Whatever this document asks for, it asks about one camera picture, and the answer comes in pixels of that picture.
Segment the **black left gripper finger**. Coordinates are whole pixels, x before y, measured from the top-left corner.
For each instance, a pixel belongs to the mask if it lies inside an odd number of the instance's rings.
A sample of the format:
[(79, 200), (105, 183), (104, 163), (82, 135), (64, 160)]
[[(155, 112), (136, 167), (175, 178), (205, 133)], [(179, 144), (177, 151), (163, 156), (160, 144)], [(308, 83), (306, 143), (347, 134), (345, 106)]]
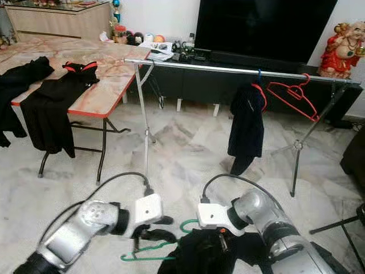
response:
[(148, 241), (164, 241), (167, 243), (176, 243), (176, 236), (167, 230), (164, 229), (152, 229), (152, 230), (144, 230), (143, 231), (143, 240)]

